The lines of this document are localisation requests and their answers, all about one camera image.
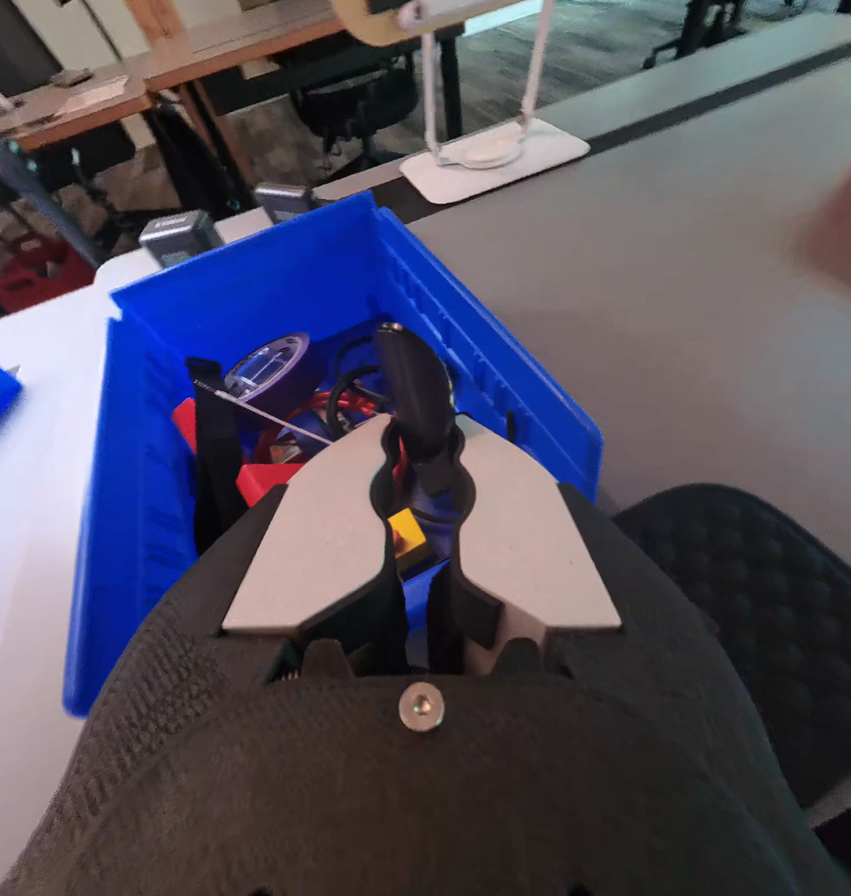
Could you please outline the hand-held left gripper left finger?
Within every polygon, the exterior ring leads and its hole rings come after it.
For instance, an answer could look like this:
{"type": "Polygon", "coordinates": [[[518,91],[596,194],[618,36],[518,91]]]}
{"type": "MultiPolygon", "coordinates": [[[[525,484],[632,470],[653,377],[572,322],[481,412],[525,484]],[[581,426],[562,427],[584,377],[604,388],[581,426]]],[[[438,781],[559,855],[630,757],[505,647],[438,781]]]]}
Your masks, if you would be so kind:
{"type": "Polygon", "coordinates": [[[376,580],[392,559],[372,498],[391,420],[367,420],[290,479],[223,619],[226,633],[298,635],[376,580]]]}

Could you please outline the purple tape roll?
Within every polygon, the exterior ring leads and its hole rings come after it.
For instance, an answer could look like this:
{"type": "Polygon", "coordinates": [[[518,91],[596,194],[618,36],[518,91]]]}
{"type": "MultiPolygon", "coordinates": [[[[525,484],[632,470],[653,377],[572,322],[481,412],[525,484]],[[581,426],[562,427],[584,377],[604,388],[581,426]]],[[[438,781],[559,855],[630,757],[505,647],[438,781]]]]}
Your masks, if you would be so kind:
{"type": "Polygon", "coordinates": [[[246,406],[288,420],[314,397],[326,362],[306,332],[273,340],[244,357],[224,376],[225,391],[246,406]]]}

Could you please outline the small black device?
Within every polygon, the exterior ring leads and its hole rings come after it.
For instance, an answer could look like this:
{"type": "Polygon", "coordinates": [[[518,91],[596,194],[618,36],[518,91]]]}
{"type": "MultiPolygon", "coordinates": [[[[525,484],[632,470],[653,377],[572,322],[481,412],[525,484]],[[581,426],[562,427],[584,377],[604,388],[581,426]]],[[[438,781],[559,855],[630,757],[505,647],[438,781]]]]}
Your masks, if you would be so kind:
{"type": "Polygon", "coordinates": [[[138,241],[163,270],[225,244],[206,210],[184,210],[154,218],[140,231],[138,241]]]}
{"type": "Polygon", "coordinates": [[[321,203],[310,187],[260,183],[253,189],[253,198],[273,225],[316,210],[321,203]]]}

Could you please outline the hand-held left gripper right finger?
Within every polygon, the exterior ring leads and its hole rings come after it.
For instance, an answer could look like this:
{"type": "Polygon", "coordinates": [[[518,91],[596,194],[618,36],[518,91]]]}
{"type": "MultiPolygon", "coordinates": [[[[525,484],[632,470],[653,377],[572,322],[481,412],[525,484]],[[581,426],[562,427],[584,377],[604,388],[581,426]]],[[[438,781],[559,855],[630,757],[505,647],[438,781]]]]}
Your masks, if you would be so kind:
{"type": "Polygon", "coordinates": [[[530,454],[472,418],[456,419],[460,523],[453,618],[465,655],[499,655],[515,639],[544,652],[552,636],[621,629],[621,616],[565,500],[530,454]]]}

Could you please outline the yellow plastic block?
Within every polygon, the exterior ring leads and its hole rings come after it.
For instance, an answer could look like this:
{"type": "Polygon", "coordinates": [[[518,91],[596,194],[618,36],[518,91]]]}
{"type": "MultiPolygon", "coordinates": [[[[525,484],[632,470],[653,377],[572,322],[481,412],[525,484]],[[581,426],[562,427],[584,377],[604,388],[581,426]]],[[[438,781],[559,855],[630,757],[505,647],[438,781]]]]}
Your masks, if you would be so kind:
{"type": "Polygon", "coordinates": [[[398,567],[414,566],[432,554],[431,546],[409,508],[393,514],[389,518],[389,525],[398,567]]]}

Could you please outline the white desk lamp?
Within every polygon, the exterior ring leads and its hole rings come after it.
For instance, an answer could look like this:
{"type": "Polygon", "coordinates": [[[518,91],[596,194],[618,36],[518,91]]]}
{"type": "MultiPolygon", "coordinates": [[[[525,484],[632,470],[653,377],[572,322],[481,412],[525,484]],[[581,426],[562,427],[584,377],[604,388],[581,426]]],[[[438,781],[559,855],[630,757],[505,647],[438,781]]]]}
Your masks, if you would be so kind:
{"type": "Polygon", "coordinates": [[[439,28],[487,14],[501,2],[409,2],[398,26],[421,40],[425,150],[400,165],[400,173],[427,202],[445,206],[490,193],[587,155],[589,144],[536,117],[544,53],[554,12],[541,4],[528,76],[517,116],[467,137],[441,143],[435,123],[434,36],[439,28]]]}

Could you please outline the black foam pad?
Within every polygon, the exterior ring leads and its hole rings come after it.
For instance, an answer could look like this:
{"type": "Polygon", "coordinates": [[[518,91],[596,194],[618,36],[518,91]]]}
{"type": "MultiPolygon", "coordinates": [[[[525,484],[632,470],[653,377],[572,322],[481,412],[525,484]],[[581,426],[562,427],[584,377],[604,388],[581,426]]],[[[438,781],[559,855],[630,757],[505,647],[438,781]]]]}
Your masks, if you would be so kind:
{"type": "Polygon", "coordinates": [[[675,487],[616,525],[713,621],[809,808],[851,774],[851,566],[733,487],[675,487]]]}

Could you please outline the black remote control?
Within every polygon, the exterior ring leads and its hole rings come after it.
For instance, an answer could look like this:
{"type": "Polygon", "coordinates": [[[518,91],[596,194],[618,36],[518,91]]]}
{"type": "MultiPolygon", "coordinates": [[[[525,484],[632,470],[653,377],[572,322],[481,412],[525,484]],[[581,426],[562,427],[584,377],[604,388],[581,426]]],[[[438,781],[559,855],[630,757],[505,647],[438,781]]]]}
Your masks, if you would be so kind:
{"type": "Polygon", "coordinates": [[[375,348],[387,395],[408,461],[422,491],[440,497],[452,487],[455,414],[442,360],[414,331],[383,322],[375,348]]]}

